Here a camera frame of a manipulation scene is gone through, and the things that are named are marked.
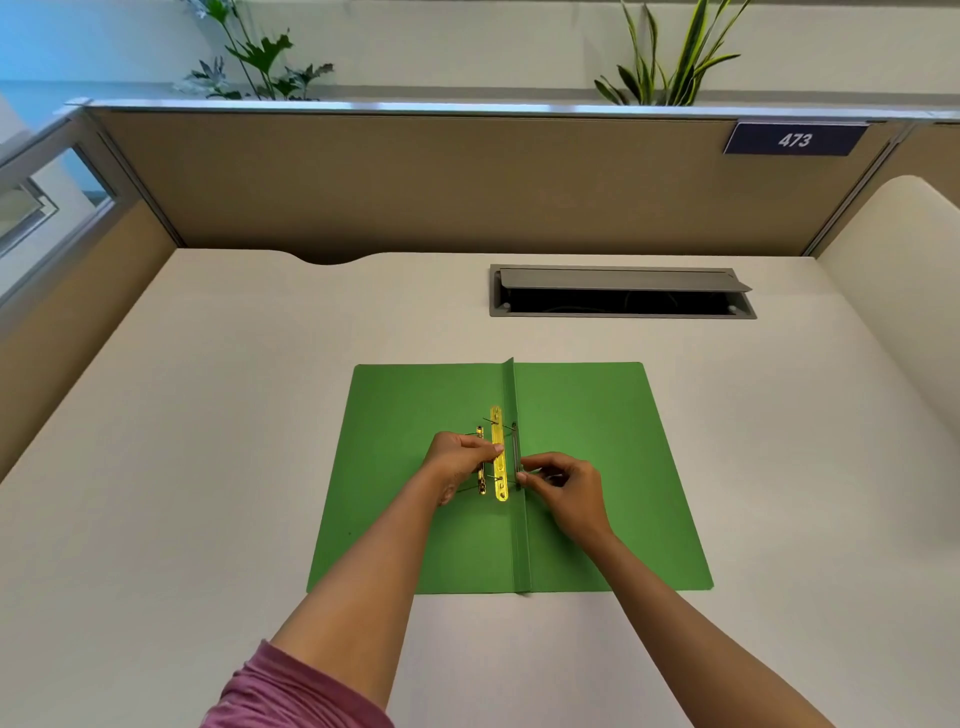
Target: snake plant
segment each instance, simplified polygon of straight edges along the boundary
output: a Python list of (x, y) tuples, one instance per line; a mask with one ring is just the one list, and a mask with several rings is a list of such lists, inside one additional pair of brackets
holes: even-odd
[[(626, 91), (629, 91), (640, 105), (692, 106), (697, 98), (697, 92), (700, 90), (700, 83), (704, 79), (704, 74), (718, 63), (732, 61), (740, 56), (739, 53), (731, 53), (726, 56), (716, 55), (720, 46), (723, 45), (723, 39), (727, 31), (750, 4), (750, 0), (743, 0), (736, 14), (723, 26), (723, 30), (719, 31), (714, 37), (713, 31), (716, 28), (717, 20), (730, 3), (731, 0), (720, 0), (714, 10), (713, 18), (708, 23), (708, 0), (697, 0), (693, 15), (690, 17), (690, 27), (686, 32), (684, 49), (677, 60), (676, 70), (668, 79), (660, 62), (657, 61), (658, 28), (656, 18), (644, 4), (641, 17), (646, 15), (647, 30), (650, 35), (650, 61), (648, 62), (640, 53), (640, 45), (636, 38), (636, 23), (631, 17), (624, 0), (620, 0), (620, 7), (623, 9), (623, 14), (627, 18), (627, 27), (630, 29), (630, 40), (634, 45), (634, 67), (627, 68), (622, 65), (616, 67), (626, 90), (612, 84), (606, 76), (601, 76), (593, 82), (597, 90), (607, 101), (619, 106), (628, 106), (632, 103), (631, 96)], [(657, 83), (658, 76), (662, 83), (660, 87)]]

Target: glass panel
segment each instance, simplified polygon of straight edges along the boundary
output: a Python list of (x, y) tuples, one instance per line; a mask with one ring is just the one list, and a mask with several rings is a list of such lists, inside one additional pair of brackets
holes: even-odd
[(0, 191), (0, 255), (57, 211), (35, 184), (24, 182)]
[(0, 190), (0, 302), (108, 205), (108, 190), (73, 149), (28, 180)]

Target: green file folder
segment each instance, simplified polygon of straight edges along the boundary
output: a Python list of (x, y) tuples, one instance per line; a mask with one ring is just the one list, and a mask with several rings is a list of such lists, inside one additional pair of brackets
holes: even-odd
[[(517, 423), (521, 455), (559, 450), (593, 463), (613, 530), (667, 584), (713, 586), (643, 365), (511, 359), (354, 369), (307, 588), (387, 507), (436, 432), (484, 425), (489, 439), (483, 418), (494, 404), (506, 425)], [(509, 436), (506, 454), (513, 480)], [(501, 502), (491, 485), (485, 496), (472, 488), (438, 509), (417, 593), (609, 588), (536, 494), (512, 486)]]

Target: cubicle number sign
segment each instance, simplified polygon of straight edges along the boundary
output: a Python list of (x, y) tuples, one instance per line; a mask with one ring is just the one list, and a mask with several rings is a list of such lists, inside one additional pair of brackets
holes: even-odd
[(868, 124), (793, 124), (740, 121), (733, 128), (725, 155), (797, 155), (845, 157), (867, 131)]

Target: hand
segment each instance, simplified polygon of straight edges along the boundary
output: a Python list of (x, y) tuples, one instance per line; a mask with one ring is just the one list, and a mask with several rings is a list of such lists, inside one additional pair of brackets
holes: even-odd
[(501, 452), (502, 445), (493, 445), (473, 435), (438, 432), (423, 458), (420, 472), (437, 486), (438, 503), (447, 505), (471, 473), (476, 473), (483, 463), (492, 462)]
[(543, 452), (520, 458), (527, 471), (516, 481), (543, 499), (563, 533), (586, 550), (613, 534), (603, 502), (600, 473), (586, 460), (562, 452)]

